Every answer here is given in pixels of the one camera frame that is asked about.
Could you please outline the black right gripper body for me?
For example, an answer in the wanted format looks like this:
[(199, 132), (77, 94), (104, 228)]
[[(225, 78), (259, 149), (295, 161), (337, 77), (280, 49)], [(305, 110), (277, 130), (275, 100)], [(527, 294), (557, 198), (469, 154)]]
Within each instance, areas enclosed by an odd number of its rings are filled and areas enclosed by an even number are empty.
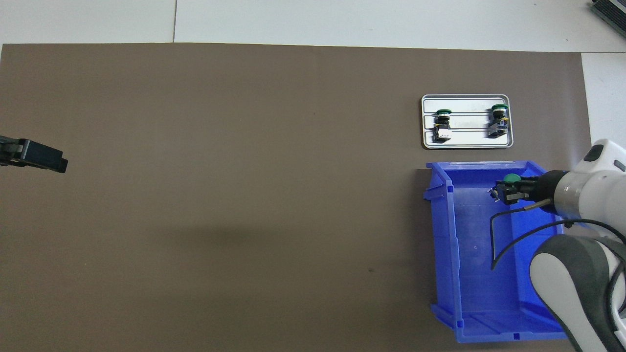
[(557, 213), (555, 192), (559, 181), (568, 173), (567, 170), (550, 170), (536, 179), (534, 187), (534, 202), (550, 200), (550, 204), (541, 206), (547, 213)]

